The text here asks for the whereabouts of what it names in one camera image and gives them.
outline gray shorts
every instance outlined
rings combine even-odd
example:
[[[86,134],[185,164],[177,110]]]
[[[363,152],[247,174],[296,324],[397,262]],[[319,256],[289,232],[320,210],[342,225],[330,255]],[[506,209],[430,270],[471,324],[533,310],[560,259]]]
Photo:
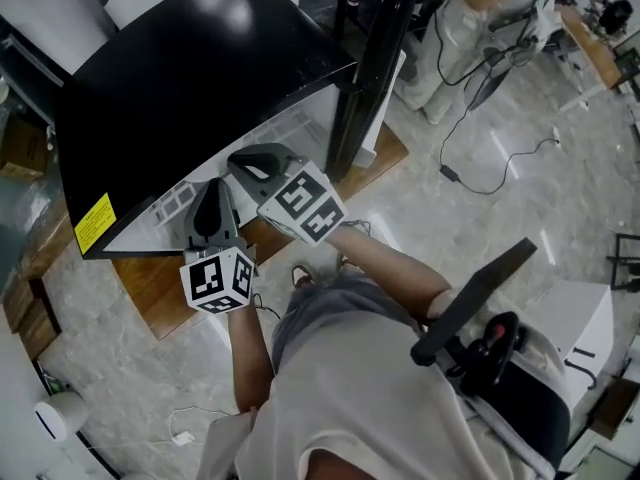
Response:
[[[287,312],[273,333],[271,355],[276,373],[286,359],[285,351],[303,331],[339,322],[339,316],[350,311],[377,313],[397,322],[407,324],[418,332],[418,325],[407,311],[393,301],[361,270],[345,265],[331,286],[307,284],[291,296]]]

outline cardboard box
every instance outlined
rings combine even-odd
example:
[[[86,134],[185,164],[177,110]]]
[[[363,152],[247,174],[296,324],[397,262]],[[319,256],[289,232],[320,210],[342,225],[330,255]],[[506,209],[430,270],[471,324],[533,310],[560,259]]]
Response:
[[[43,130],[9,117],[0,143],[0,175],[33,181],[47,168],[47,136]]]

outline wooden platform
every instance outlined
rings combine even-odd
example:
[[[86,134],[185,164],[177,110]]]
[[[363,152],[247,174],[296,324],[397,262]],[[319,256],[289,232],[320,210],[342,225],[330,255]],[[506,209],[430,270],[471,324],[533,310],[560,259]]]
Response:
[[[352,167],[340,182],[337,190],[343,200],[360,192],[409,154],[386,124],[380,129],[376,152],[377,157],[370,167]],[[292,241],[261,219],[252,220],[240,233],[247,242],[256,244],[258,265]],[[184,265],[181,256],[129,258],[114,260],[113,265],[142,318],[158,339],[167,336],[195,313],[184,299],[179,273]]]

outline yellow warning label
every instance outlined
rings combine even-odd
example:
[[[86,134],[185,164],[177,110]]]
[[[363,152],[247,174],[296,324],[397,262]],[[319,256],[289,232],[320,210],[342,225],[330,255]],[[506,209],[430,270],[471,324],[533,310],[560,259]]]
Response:
[[[109,194],[105,194],[76,226],[76,237],[82,254],[87,252],[115,221],[116,214],[109,201]]]

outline marble floor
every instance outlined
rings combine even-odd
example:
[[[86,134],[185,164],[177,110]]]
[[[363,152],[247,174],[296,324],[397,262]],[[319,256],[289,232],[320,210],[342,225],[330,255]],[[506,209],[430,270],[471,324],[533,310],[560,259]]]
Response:
[[[530,151],[558,131],[561,147],[543,144],[516,157],[505,186],[485,196],[438,172],[440,145],[463,112],[462,102],[434,127],[392,97],[386,122],[410,150],[401,164],[349,201],[353,218],[373,234],[462,284],[487,261],[523,237],[539,249],[503,293],[519,307],[538,300],[557,279],[608,283],[614,233],[640,230],[638,146],[624,99],[602,93],[589,109],[566,113],[570,87],[545,56],[513,73],[447,142],[444,161],[466,184],[490,191],[505,157]],[[335,253],[295,243],[260,268],[256,291],[276,311],[291,292],[288,266],[304,259],[326,277]],[[72,244],[47,273],[45,284],[64,330],[42,363],[85,398],[90,417],[82,431],[119,472],[145,471],[158,480],[193,479],[206,426],[218,414],[182,411],[174,433],[190,430],[197,442],[167,443],[174,409],[197,406],[233,412],[226,319],[196,315],[157,341],[124,292],[111,263],[84,262]],[[616,346],[599,388],[576,409],[574,429],[619,369],[638,328],[640,296],[615,293]],[[270,342],[277,323],[261,314]]]

